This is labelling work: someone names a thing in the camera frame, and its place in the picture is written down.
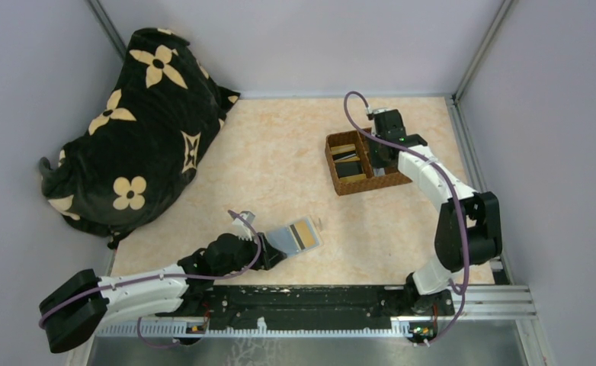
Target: brown wicker basket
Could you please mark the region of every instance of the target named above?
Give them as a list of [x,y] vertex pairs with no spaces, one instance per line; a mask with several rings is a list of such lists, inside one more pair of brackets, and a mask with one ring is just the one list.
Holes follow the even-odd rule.
[[[367,132],[371,131],[370,128],[365,128],[364,130]],[[351,143],[356,146],[361,167],[363,168],[363,173],[367,179],[344,183],[338,179],[338,174],[336,174],[334,158],[332,157],[332,147],[348,145]],[[393,185],[404,185],[411,182],[408,177],[399,173],[397,168],[394,167],[386,168],[385,175],[375,177],[372,166],[370,165],[369,151],[370,148],[367,145],[367,139],[356,130],[333,133],[327,136],[325,139],[325,158],[327,159],[327,165],[329,165],[329,173],[332,175],[332,183],[334,183],[336,194],[344,196],[346,194],[371,191],[373,189],[391,187]]]

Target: cushion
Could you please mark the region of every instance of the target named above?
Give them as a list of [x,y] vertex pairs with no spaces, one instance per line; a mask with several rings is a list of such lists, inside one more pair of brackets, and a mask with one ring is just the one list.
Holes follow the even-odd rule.
[[64,145],[56,169],[40,160],[53,208],[78,230],[111,236],[111,247],[177,200],[239,97],[188,45],[169,30],[135,32],[106,108]]

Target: gray wall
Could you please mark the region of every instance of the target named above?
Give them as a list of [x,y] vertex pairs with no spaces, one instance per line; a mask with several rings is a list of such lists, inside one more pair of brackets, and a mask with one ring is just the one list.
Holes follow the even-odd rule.
[[38,303],[83,268],[100,239],[40,195],[37,161],[57,157],[104,106],[120,60],[80,0],[0,2],[0,365],[55,365]]
[[520,2],[461,107],[557,364],[596,364],[596,2]]
[[187,37],[246,97],[455,92],[502,0],[102,0],[124,40]]

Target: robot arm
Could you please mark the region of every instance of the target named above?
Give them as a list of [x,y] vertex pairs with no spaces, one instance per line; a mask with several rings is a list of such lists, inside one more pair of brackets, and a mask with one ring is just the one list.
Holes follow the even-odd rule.
[[[241,213],[251,222],[252,213]],[[97,277],[80,271],[40,303],[51,352],[78,347],[99,329],[142,316],[177,316],[201,307],[203,293],[215,279],[252,263],[258,246],[248,230],[220,235],[206,248],[157,271],[123,277]],[[261,252],[251,269],[269,270],[287,258],[259,233]]]
[[479,193],[464,184],[438,161],[428,143],[419,135],[408,135],[401,114],[397,110],[380,109],[368,114],[374,120],[374,134],[382,140],[407,147],[425,157],[398,151],[370,141],[371,161],[375,169],[396,165],[399,172],[410,178],[440,213],[435,235],[435,254],[424,267],[409,275],[406,287],[412,292],[412,307],[425,295],[435,294],[448,287],[449,280],[463,270],[460,226],[448,184],[431,165],[441,168],[453,184],[462,207],[461,216],[475,220],[467,229],[469,263],[480,265],[501,254],[500,211],[498,198],[491,192]]

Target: beige marble floor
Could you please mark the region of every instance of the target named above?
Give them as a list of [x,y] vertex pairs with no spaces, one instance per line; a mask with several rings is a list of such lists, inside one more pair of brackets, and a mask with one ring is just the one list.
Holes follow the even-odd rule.
[[[370,99],[398,108],[407,131],[420,133],[437,157],[464,179],[443,98]],[[351,113],[369,127],[363,104]],[[195,180],[155,222],[121,242],[113,275],[175,263],[227,231],[228,209],[251,210],[259,231],[305,215],[320,218],[324,245],[220,284],[401,284],[433,254],[437,211],[414,184],[339,197],[325,136],[352,130],[341,99],[241,100],[199,165]],[[471,283],[493,283],[488,265]]]

